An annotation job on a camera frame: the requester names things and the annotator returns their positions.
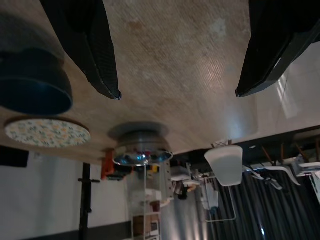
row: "metal pole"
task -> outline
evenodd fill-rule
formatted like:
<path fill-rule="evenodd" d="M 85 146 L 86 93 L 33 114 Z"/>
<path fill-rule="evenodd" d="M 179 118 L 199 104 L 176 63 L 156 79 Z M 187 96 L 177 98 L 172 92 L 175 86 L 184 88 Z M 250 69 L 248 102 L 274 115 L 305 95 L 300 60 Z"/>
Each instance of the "metal pole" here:
<path fill-rule="evenodd" d="M 80 206 L 80 223 L 79 223 L 79 240 L 87 240 L 88 238 L 88 215 L 91 209 L 91 183 L 100 183 L 99 180 L 90 179 L 90 164 L 84 163 L 82 169 L 82 178 L 78 179 L 82 182 L 81 188 L 81 206 Z"/>

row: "round coaster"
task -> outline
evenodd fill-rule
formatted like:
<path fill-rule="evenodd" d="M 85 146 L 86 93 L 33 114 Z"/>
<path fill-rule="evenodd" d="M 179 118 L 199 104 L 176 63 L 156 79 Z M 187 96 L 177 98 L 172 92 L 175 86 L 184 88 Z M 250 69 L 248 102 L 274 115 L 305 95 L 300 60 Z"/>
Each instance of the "round coaster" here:
<path fill-rule="evenodd" d="M 9 123 L 4 130 L 17 142 L 44 148 L 79 146 L 91 138 L 84 127 L 55 119 L 19 120 Z"/>

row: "wooden table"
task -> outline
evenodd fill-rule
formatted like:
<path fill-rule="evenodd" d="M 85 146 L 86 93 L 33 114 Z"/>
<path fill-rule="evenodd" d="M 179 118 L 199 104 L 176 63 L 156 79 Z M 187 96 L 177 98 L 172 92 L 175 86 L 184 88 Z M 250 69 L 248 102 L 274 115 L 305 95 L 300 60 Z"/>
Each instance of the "wooden table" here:
<path fill-rule="evenodd" d="M 250 39 L 247 0 L 104 1 L 122 100 L 99 94 L 66 55 L 38 0 L 2 1 L 0 50 L 28 47 L 64 58 L 73 108 L 61 117 L 89 128 L 91 142 L 65 149 L 0 145 L 98 164 L 116 142 L 108 132 L 128 122 L 167 127 L 174 153 L 209 148 L 257 130 L 254 96 L 236 98 Z M 0 124 L 21 114 L 0 107 Z"/>

